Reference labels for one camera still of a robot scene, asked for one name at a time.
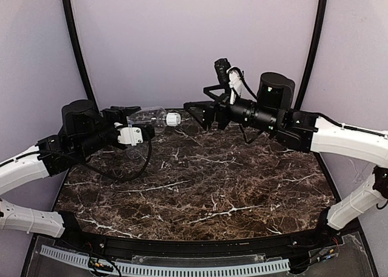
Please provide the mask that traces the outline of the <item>clear plastic bottle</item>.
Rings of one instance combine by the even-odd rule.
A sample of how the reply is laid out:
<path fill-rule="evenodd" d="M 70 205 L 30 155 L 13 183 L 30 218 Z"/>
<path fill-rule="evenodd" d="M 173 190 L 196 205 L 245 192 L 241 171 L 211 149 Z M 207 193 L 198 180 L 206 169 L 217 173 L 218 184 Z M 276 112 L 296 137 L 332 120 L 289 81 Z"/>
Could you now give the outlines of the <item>clear plastic bottle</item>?
<path fill-rule="evenodd" d="M 155 133 L 163 133 L 167 127 L 167 111 L 163 107 L 146 107 L 127 117 L 129 124 L 151 125 Z"/>

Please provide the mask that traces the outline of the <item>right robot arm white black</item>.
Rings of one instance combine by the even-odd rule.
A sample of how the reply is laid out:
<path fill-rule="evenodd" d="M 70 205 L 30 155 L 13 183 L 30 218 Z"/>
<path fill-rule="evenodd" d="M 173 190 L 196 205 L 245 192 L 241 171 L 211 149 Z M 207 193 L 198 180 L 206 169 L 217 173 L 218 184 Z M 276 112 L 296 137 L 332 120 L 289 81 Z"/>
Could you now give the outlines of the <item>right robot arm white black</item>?
<path fill-rule="evenodd" d="M 297 152 L 333 153 L 374 164 L 372 174 L 349 196 L 320 214 L 318 228 L 343 229 L 353 219 L 387 199 L 387 132 L 336 122 L 322 113 L 291 108 L 295 83 L 274 72 L 260 77 L 255 100 L 242 98 L 235 84 L 244 82 L 235 68 L 219 76 L 219 85 L 204 88 L 208 101 L 187 102 L 184 110 L 204 130 L 214 122 L 224 130 L 230 122 L 267 133 Z"/>

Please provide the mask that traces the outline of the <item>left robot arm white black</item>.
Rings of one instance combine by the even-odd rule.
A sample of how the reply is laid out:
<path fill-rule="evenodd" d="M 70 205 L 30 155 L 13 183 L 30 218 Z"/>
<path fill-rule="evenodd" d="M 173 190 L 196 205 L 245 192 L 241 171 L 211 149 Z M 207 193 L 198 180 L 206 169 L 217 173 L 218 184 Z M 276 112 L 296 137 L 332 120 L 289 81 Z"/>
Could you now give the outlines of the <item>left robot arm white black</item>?
<path fill-rule="evenodd" d="M 1 162 L 1 194 L 26 183 L 45 179 L 82 165 L 104 177 L 87 158 L 108 146 L 125 150 L 150 143 L 155 129 L 150 123 L 129 120 L 140 107 L 110 107 L 99 111 L 94 103 L 80 99 L 63 106 L 62 127 L 26 151 Z M 45 212 L 1 200 L 1 229 L 38 233 L 61 238 L 80 231 L 72 212 Z"/>

